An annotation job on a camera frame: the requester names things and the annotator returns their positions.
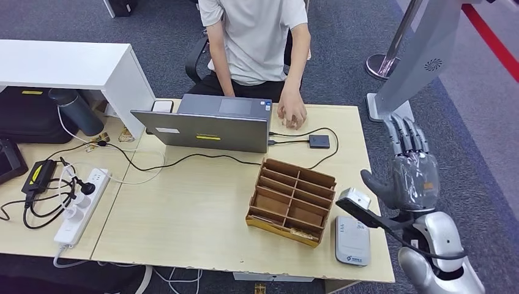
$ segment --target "desk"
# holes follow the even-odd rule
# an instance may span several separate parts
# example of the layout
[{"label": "desk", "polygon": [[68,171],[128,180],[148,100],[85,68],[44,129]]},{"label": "desk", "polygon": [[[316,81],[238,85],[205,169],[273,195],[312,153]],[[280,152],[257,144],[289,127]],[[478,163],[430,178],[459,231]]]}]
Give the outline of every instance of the desk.
[{"label": "desk", "polygon": [[[111,138],[111,142],[117,144],[121,148],[133,149],[136,148],[138,141],[132,143],[119,143],[117,138],[121,133],[123,124],[119,119],[107,118],[105,123],[105,132]],[[50,154],[67,148],[73,148],[80,145],[77,139],[73,139],[67,144],[63,145],[46,145],[46,144],[20,144],[18,147],[27,162],[29,171],[35,162],[46,159]],[[97,148],[93,152],[86,154],[83,148],[75,151],[60,154],[63,158],[70,163],[74,162],[90,162],[91,164],[100,168],[107,168],[112,172],[113,176],[118,179],[122,179],[128,169],[128,162],[123,158],[122,154],[118,151],[109,149]],[[77,175],[86,179],[92,170],[92,167],[87,165],[75,166]],[[61,165],[58,165],[54,178],[59,178],[61,174]],[[6,203],[14,200],[25,199],[25,194],[22,193],[21,187],[23,186],[28,173],[23,176],[12,179],[0,186],[0,203]],[[56,187],[57,183],[51,184],[52,187]],[[79,243],[71,250],[66,250],[63,257],[77,258],[83,260],[89,260],[92,252],[94,251],[95,244],[101,234],[105,221],[110,212],[110,208],[116,198],[117,193],[121,185],[115,181],[110,181],[106,190],[100,199],[93,215],[83,233]],[[45,197],[55,194],[57,191],[49,190],[48,192],[40,195],[39,197]],[[51,211],[53,208],[58,206],[59,197],[51,200],[42,202],[36,202],[35,209],[40,213]],[[6,207],[6,211],[11,217],[10,221],[0,221],[0,236],[2,241],[0,242],[0,252],[6,254],[20,254],[20,255],[36,255],[45,257],[54,257],[58,251],[58,244],[54,242],[54,235],[58,231],[59,226],[62,223],[62,218],[57,218],[50,225],[39,230],[30,230],[23,225],[23,203],[14,204]],[[28,223],[30,225],[37,225],[43,223],[42,220],[34,217],[32,214],[28,214]]]},{"label": "desk", "polygon": [[[315,170],[336,177],[336,197],[343,189],[356,187],[371,197],[370,208],[379,214],[378,201],[364,186],[359,174],[361,169],[370,166],[357,108],[307,105],[307,110],[308,121],[302,129],[287,130],[273,118],[271,130],[300,134],[319,127],[333,129],[339,136],[339,152]],[[330,141],[335,148],[332,134]],[[258,163],[264,156],[165,146],[150,135],[141,138],[139,148],[164,150],[168,162],[191,153],[229,154]],[[309,150],[305,144],[291,144],[270,147],[267,156],[309,167],[333,150]],[[145,153],[137,153],[133,158],[139,167],[152,166],[152,160],[151,155]],[[326,282],[327,293],[356,281],[394,282],[386,237],[380,229],[370,231],[371,264],[359,268],[336,261],[332,237],[334,220],[346,213],[335,205],[323,241],[315,249],[248,227],[245,215],[258,171],[257,166],[242,165],[230,159],[194,157],[164,169],[146,184],[122,186],[92,259],[316,277],[330,280]],[[148,176],[130,167],[125,181],[141,181]]]}]

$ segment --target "man's arm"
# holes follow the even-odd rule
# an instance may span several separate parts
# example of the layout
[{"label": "man's arm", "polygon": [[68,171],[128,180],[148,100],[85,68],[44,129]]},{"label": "man's arm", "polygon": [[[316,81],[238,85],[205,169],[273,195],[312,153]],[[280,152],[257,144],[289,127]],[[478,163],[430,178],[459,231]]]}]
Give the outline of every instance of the man's arm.
[{"label": "man's arm", "polygon": [[301,23],[292,30],[292,53],[290,70],[285,80],[285,86],[281,93],[278,116],[285,118],[286,126],[295,129],[300,128],[307,119],[307,111],[301,98],[299,88],[303,71],[307,63],[308,51],[310,50],[310,32],[308,24]]},{"label": "man's arm", "polygon": [[214,70],[216,71],[216,76],[218,76],[223,94],[226,96],[234,96],[231,72],[229,71],[225,46],[223,44],[223,26],[221,20],[207,27],[207,36],[209,37],[209,52],[211,53],[212,63],[214,64]]},{"label": "man's arm", "polygon": [[310,32],[308,24],[302,23],[292,29],[292,53],[291,64],[288,71],[288,77],[285,81],[285,87],[299,88],[301,87],[301,79],[303,71],[308,59],[310,51]]}]

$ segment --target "white label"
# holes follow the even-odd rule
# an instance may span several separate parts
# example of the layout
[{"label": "white label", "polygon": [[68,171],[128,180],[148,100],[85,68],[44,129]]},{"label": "white label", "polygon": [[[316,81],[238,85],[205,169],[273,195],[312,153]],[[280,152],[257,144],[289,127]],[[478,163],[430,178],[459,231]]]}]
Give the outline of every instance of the white label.
[{"label": "white label", "polygon": [[171,134],[179,134],[178,129],[169,129],[167,127],[156,127],[157,131],[161,133],[171,133]]}]

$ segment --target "metal pole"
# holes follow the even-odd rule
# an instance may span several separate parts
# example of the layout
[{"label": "metal pole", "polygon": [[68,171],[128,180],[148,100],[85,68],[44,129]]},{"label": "metal pole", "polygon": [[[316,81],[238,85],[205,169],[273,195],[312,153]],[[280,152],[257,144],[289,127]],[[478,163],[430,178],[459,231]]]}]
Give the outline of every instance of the metal pole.
[{"label": "metal pole", "polygon": [[397,58],[398,48],[400,47],[400,43],[405,32],[411,26],[414,17],[416,16],[416,12],[420,7],[422,0],[411,0],[409,6],[407,6],[407,10],[404,13],[404,17],[398,26],[397,33],[391,41],[391,45],[386,54],[374,54],[371,55],[368,60],[366,60],[366,71],[372,77],[377,78],[382,81],[386,81],[390,76],[395,67],[398,65],[400,61]]}]

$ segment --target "power strip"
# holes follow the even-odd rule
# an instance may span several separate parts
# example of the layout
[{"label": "power strip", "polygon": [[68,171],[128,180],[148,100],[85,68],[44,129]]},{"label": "power strip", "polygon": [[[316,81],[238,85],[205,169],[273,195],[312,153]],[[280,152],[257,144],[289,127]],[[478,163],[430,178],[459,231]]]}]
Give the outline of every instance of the power strip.
[{"label": "power strip", "polygon": [[69,245],[70,247],[78,243],[99,199],[106,189],[106,185],[110,181],[106,174],[109,174],[106,169],[99,170],[94,168],[90,172],[90,176],[85,182],[95,185],[94,193],[90,195],[85,195],[81,192],[76,193],[76,199],[63,212],[65,220],[61,224],[56,236],[54,236],[54,241]]}]

